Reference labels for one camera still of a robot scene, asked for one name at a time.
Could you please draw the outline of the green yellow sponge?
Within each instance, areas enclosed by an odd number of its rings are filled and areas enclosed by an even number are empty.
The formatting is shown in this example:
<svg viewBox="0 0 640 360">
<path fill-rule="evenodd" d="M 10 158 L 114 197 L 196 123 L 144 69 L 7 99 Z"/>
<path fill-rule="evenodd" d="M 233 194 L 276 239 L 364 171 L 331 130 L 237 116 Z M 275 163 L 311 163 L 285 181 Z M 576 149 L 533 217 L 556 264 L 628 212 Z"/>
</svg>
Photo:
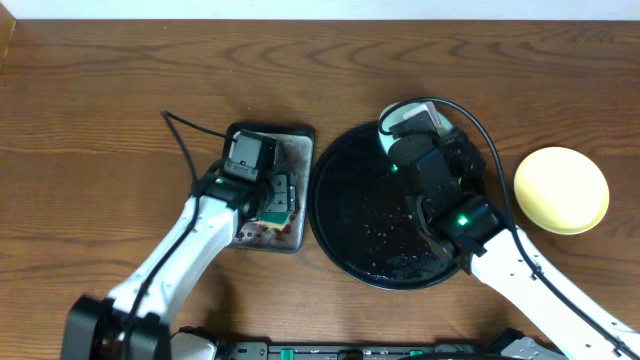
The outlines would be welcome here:
<svg viewBox="0 0 640 360">
<path fill-rule="evenodd" d="M 256 223 L 276 231 L 284 231 L 290 225 L 290 216 L 291 212 L 262 212 Z"/>
</svg>

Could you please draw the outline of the light blue plate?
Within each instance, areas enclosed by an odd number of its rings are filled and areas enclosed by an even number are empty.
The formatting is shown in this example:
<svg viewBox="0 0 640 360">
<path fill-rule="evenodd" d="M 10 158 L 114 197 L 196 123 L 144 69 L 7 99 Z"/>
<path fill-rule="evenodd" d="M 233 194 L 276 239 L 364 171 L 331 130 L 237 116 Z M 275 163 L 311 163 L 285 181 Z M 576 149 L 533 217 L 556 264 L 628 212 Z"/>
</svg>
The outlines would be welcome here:
<svg viewBox="0 0 640 360">
<path fill-rule="evenodd" d="M 454 128 L 452 123 L 439 111 L 436 110 L 434 105 L 429 105 L 427 102 L 419 102 L 407 104 L 398 109 L 392 111 L 383 121 L 382 129 L 390 132 L 390 127 L 400 124 L 405 120 L 409 119 L 414 115 L 426 115 L 429 116 L 429 109 L 434 110 L 440 120 L 441 126 L 437 127 L 437 133 L 439 135 L 445 135 L 451 132 Z M 378 132 L 379 142 L 382 148 L 382 151 L 385 155 L 388 154 L 391 146 L 396 142 L 392 135 L 384 135 L 381 132 Z"/>
</svg>

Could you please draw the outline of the yellow plate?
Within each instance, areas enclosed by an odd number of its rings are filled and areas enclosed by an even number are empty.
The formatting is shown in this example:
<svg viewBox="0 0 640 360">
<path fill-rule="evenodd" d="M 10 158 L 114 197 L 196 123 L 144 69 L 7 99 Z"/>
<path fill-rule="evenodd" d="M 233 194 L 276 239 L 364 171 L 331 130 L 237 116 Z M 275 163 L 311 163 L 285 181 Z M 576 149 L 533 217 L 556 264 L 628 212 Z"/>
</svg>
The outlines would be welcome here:
<svg viewBox="0 0 640 360">
<path fill-rule="evenodd" d="M 607 180 L 584 154 L 565 147 L 546 147 L 518 165 L 514 194 L 523 214 L 540 228 L 560 235 L 591 230 L 610 203 Z"/>
</svg>

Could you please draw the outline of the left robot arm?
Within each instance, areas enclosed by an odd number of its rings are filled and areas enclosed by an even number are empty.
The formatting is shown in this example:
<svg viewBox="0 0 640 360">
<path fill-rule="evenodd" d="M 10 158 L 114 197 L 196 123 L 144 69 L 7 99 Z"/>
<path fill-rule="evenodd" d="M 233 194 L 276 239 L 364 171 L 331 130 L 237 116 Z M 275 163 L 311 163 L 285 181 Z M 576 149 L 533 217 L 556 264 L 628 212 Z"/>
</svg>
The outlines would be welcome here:
<svg viewBox="0 0 640 360">
<path fill-rule="evenodd" d="M 247 225 L 296 241 L 309 173 L 250 170 L 238 177 L 219 165 L 191 189 L 177 222 L 149 257 L 103 300 L 80 297 L 67 316 L 64 359 L 213 359 L 205 331 L 171 331 L 206 268 Z"/>
</svg>

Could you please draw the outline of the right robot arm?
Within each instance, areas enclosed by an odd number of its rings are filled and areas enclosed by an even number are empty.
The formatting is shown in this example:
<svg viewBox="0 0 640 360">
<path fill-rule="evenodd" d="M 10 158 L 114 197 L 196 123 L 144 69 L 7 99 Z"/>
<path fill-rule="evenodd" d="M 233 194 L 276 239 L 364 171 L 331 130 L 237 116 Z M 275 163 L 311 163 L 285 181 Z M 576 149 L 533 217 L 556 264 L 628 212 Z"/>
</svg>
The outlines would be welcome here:
<svg viewBox="0 0 640 360">
<path fill-rule="evenodd" d="M 638 331 L 594 302 L 487 199 L 485 162 L 463 131 L 382 130 L 379 139 L 419 234 L 440 258 L 504 296 L 567 358 L 638 358 Z"/>
</svg>

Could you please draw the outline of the rectangular metal baking tray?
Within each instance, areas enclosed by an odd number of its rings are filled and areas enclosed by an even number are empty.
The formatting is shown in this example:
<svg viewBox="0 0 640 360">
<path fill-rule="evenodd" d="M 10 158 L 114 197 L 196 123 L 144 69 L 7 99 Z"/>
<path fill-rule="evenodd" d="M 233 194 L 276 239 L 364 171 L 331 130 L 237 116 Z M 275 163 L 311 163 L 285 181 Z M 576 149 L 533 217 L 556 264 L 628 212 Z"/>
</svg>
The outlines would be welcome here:
<svg viewBox="0 0 640 360">
<path fill-rule="evenodd" d="M 236 122 L 227 129 L 229 136 L 241 130 L 252 131 L 275 138 L 279 142 L 279 159 L 276 173 L 291 172 L 297 180 L 297 207 L 291 213 L 290 225 L 284 231 L 260 226 L 257 219 L 243 224 L 230 246 L 238 249 L 252 249 L 281 253 L 294 253 L 299 250 L 304 239 L 306 201 L 314 151 L 314 131 L 310 127 L 277 126 L 256 122 Z"/>
</svg>

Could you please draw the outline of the round black tray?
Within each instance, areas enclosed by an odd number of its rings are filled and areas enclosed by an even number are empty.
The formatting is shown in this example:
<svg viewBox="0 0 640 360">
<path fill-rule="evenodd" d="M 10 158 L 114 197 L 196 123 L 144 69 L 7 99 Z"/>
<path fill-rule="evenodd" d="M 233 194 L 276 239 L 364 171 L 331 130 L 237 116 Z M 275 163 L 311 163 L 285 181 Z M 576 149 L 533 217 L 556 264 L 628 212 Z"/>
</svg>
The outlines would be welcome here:
<svg viewBox="0 0 640 360">
<path fill-rule="evenodd" d="M 307 214 L 328 258 L 351 277 L 386 290 L 416 290 L 460 271 L 420 237 L 374 122 L 338 137 L 309 183 Z"/>
</svg>

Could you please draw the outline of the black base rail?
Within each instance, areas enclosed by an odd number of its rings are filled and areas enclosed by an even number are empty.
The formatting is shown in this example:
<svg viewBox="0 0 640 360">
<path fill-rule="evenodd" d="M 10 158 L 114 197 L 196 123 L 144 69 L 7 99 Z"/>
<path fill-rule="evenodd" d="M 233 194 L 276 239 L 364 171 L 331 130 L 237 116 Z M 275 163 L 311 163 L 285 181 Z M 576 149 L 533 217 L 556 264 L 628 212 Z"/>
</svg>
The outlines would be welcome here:
<svg viewBox="0 0 640 360">
<path fill-rule="evenodd" d="M 562 359 L 515 329 L 507 329 L 484 346 L 437 344 L 270 344 L 219 341 L 202 328 L 182 328 L 171 341 L 173 359 L 195 360 L 393 360 L 393 359 Z"/>
</svg>

